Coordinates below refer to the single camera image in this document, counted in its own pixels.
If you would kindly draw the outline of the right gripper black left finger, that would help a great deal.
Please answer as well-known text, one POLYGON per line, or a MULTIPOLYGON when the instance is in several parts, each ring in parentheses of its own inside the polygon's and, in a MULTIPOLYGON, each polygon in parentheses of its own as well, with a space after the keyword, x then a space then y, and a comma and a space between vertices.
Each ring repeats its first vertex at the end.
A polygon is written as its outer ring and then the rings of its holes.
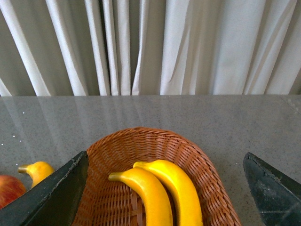
POLYGON ((70 226, 86 185, 88 155, 82 151, 34 188, 2 208, 2 226, 70 226))

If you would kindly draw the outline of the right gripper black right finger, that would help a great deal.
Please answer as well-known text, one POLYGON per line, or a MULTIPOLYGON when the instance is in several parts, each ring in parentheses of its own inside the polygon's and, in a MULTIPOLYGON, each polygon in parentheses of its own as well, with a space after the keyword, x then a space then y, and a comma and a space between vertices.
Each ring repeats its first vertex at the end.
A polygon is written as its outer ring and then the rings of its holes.
POLYGON ((266 226, 301 224, 301 185, 251 152, 243 168, 251 195, 266 226))

